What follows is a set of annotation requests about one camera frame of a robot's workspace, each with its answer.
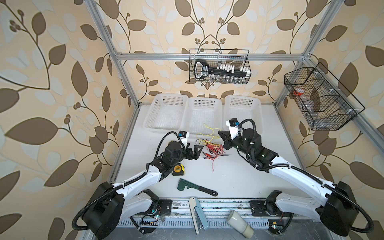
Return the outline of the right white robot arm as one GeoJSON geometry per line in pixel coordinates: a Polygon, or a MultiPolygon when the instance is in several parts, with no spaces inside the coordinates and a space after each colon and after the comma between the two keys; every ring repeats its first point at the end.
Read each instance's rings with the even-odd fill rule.
{"type": "Polygon", "coordinates": [[[291,164],[277,153],[263,147],[261,136],[253,129],[240,134],[219,131],[224,148],[236,149],[256,170],[279,177],[307,194],[297,197],[275,190],[266,198],[270,215],[277,212],[298,214],[320,221],[331,232],[346,237],[350,231],[371,233],[375,224],[369,214],[357,204],[351,187],[326,181],[291,164]]]}

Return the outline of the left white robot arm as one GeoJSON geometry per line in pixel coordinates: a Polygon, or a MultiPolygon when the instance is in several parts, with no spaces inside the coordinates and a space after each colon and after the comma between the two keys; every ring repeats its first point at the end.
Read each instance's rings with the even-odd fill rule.
{"type": "Polygon", "coordinates": [[[183,160],[198,160],[202,149],[203,146],[190,148],[181,141],[171,141],[162,153],[155,153],[143,172],[119,183],[100,184],[74,216],[73,230],[90,230],[97,239],[105,239],[121,220],[148,211],[156,199],[149,187],[168,177],[183,160]]]}

